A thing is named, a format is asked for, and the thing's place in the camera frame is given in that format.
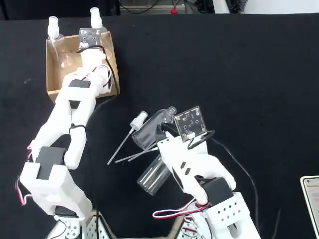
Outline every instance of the transparent bottle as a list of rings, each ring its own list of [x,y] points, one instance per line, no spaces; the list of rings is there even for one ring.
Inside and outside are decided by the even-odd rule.
[[[60,81],[63,81],[65,75],[76,70],[74,59],[79,58],[77,53],[69,50],[64,40],[65,37],[60,34],[58,18],[55,16],[49,17],[48,46],[54,56],[55,70]]]
[[[138,184],[152,196],[158,191],[170,175],[170,170],[163,163],[160,155],[139,177]]]
[[[100,16],[100,10],[97,7],[90,9],[91,13],[91,27],[94,29],[101,29],[101,42],[106,52],[106,57],[108,60],[112,58],[111,51],[111,39],[109,31],[103,26],[102,19]]]
[[[138,131],[132,134],[134,142],[141,149],[149,148],[155,142],[155,133],[157,125],[165,122],[172,123],[173,117],[176,114],[176,108],[170,106],[168,109],[157,111]]]

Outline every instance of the black cloth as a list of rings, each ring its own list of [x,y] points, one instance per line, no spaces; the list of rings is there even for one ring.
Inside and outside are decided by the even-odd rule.
[[[88,18],[61,19],[61,33],[89,27]],[[172,177],[152,197],[136,183],[156,157],[106,163],[141,111],[173,105],[179,112],[200,105],[208,129],[226,144],[255,179],[262,238],[315,237],[299,179],[319,174],[319,15],[156,15],[108,17],[121,95],[88,125],[91,162],[85,150],[75,183],[92,199],[90,163],[96,169],[98,203],[118,237],[168,234],[172,220],[154,210],[189,200]],[[53,108],[45,90],[47,21],[0,22],[0,185],[2,238],[44,238],[54,225],[33,201],[20,207],[14,182],[26,146]],[[217,156],[237,181],[254,219],[252,185],[229,155]],[[138,152],[130,139],[117,158]]]

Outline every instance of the black cable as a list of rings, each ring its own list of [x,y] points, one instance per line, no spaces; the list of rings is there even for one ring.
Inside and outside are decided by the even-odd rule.
[[[8,11],[6,9],[6,5],[5,5],[4,0],[0,0],[0,5],[1,5],[3,17],[4,17],[4,19],[6,21],[8,21],[9,20],[9,16],[8,16]]]
[[[96,112],[102,107],[104,106],[106,103],[110,102],[112,99],[114,99],[119,93],[119,87],[117,85],[117,81],[115,79],[115,74],[114,74],[114,70],[113,70],[113,67],[111,66],[109,60],[107,59],[107,54],[106,54],[106,51],[104,49],[104,47],[102,45],[95,45],[95,46],[89,46],[89,47],[86,47],[86,48],[83,48],[79,51],[77,51],[77,53],[81,53],[87,49],[91,49],[91,48],[101,48],[103,50],[103,53],[105,54],[105,60],[108,64],[108,66],[110,67],[111,69],[111,72],[112,72],[112,75],[113,75],[113,79],[114,79],[114,85],[115,85],[115,88],[116,88],[116,95],[112,96],[112,98],[102,102],[101,104],[99,104],[95,109],[94,111],[92,112],[92,114],[90,115],[86,125],[88,126],[89,125],[89,122],[90,120],[92,119],[93,115],[96,114]],[[87,150],[88,150],[88,155],[89,155],[89,160],[90,160],[90,165],[93,166],[93,162],[92,162],[92,155],[91,155],[91,150],[90,150],[90,145],[89,145],[89,140],[88,140],[88,132],[87,132],[87,129],[84,125],[74,125],[73,123],[71,124],[70,126],[70,129],[69,131],[72,129],[72,128],[77,128],[77,127],[84,127],[84,130],[85,130],[85,133],[86,133],[86,137],[87,137]],[[94,170],[93,168],[91,168],[91,177],[94,178],[94,181],[96,181],[96,174],[94,173]],[[96,238],[99,239],[99,207],[98,207],[98,202],[97,202],[97,190],[95,188],[95,183],[92,183],[92,188],[94,189],[94,193],[93,193],[93,200],[95,202],[95,210],[96,210],[96,221],[95,221],[95,225],[96,225]]]
[[[214,141],[214,143],[222,146],[227,153],[231,156],[231,158],[235,161],[235,163],[237,163],[237,165],[246,173],[246,175],[249,177],[251,184],[253,185],[253,189],[254,189],[254,194],[255,194],[255,226],[257,231],[259,232],[259,210],[258,210],[258,192],[257,192],[257,186],[252,178],[252,176],[250,176],[250,174],[248,173],[248,171],[240,164],[240,162],[235,158],[235,156],[230,152],[230,150],[221,142],[219,142],[218,140],[214,139],[214,138],[210,138],[211,140]]]
[[[178,0],[177,3],[174,4],[174,0],[171,0],[171,4],[173,5],[174,8],[176,8],[180,1],[181,0]]]
[[[63,221],[61,221],[60,219],[58,220],[58,222],[62,222],[62,223],[65,225],[64,231],[63,231],[60,235],[57,235],[57,236],[52,237],[52,238],[50,238],[50,239],[59,238],[59,237],[60,237],[60,236],[62,236],[62,235],[63,235],[63,233],[65,233],[65,231],[66,231],[66,228],[67,228],[66,224],[65,224]]]
[[[115,79],[115,74],[114,74],[113,67],[111,66],[111,64],[110,64],[110,62],[109,62],[109,60],[108,60],[108,58],[107,58],[107,54],[106,54],[106,51],[105,51],[104,47],[103,47],[102,45],[88,46],[88,47],[86,47],[86,48],[82,48],[82,49],[78,50],[76,53],[81,53],[81,52],[83,52],[83,51],[85,51],[85,50],[87,50],[87,49],[92,49],[92,48],[101,48],[102,51],[103,51],[103,53],[105,54],[105,61],[108,63],[108,66],[109,66],[110,69],[111,69],[112,76],[113,76],[113,79],[114,79],[114,85],[115,85],[115,88],[116,88],[116,95],[118,95],[119,92],[120,92],[120,89],[119,89],[118,83],[117,83],[117,81],[116,81],[116,79]]]
[[[187,14],[187,7],[186,7],[186,3],[187,3],[187,1],[186,1],[186,0],[184,0],[185,14]]]
[[[131,11],[129,8],[123,6],[120,0],[119,0],[119,3],[120,3],[120,5],[121,5],[121,7],[124,8],[126,11],[128,11],[130,14],[142,14],[142,13],[144,13],[144,12],[147,12],[148,10],[151,10],[153,7],[155,7],[155,6],[158,4],[159,1],[160,1],[160,0],[156,0],[152,6],[150,6],[150,7],[147,8],[147,9],[144,9],[143,11],[140,11],[140,12]]]
[[[190,7],[190,9],[193,11],[193,13],[196,13],[196,11],[193,9],[193,7],[191,6],[193,3],[192,2],[190,2],[190,1],[188,1],[188,0],[186,0],[186,2],[188,3],[188,5],[189,5],[189,7]]]
[[[204,137],[204,138],[202,138],[200,141],[198,141],[198,142],[196,142],[196,143],[194,143],[194,144],[192,144],[191,145],[191,143],[193,142],[190,142],[189,144],[188,144],[188,146],[187,146],[187,149],[188,150],[190,150],[190,149],[193,149],[193,148],[195,148],[196,146],[199,146],[201,143],[203,143],[204,141],[207,141],[207,140],[209,140],[214,134],[215,134],[215,131],[213,130],[213,131],[207,131],[207,135]]]
[[[279,219],[281,215],[281,208],[278,210],[277,218],[276,218],[276,223],[275,223],[275,228],[274,228],[274,233],[271,239],[275,239],[278,231],[278,224],[279,224]]]
[[[207,218],[205,218],[205,221],[207,222],[207,226],[208,226],[208,228],[209,228],[209,232],[210,232],[210,239],[213,239],[213,233],[211,232],[211,229],[210,229],[210,227],[209,227],[208,219],[207,219]]]

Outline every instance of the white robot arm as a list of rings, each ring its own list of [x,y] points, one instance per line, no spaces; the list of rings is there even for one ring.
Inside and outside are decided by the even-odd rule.
[[[216,157],[207,153],[206,142],[190,150],[188,145],[189,141],[182,142],[180,136],[158,142],[161,158],[183,192],[191,194],[200,205],[209,204],[202,212],[191,214],[201,236],[205,239],[260,239],[241,193],[232,192],[236,188],[233,176]],[[211,182],[222,178],[226,183],[218,186],[218,191],[211,192],[198,182],[198,178]],[[214,203],[215,198],[211,195],[223,194],[224,189],[228,197]],[[198,204],[192,203],[188,209],[198,209]]]
[[[74,183],[69,170],[76,169],[86,144],[86,124],[94,110],[95,98],[111,91],[111,69],[103,64],[102,50],[85,49],[82,67],[64,77],[62,88],[47,122],[30,143],[33,162],[26,162],[20,182],[33,200],[56,220],[63,218],[72,228],[85,226],[92,204]],[[51,147],[62,135],[70,134],[68,150]],[[67,238],[77,238],[80,230]]]

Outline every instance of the white sprayer head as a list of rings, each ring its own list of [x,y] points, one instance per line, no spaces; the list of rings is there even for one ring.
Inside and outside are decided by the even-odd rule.
[[[141,111],[140,114],[136,118],[134,118],[134,120],[131,122],[130,126],[134,130],[140,130],[147,117],[148,117],[148,113],[146,113],[145,111]]]
[[[48,35],[51,40],[55,40],[60,35],[59,19],[56,16],[49,17]]]
[[[100,16],[100,10],[97,7],[93,7],[91,12],[91,27],[92,28],[102,28],[102,19]]]

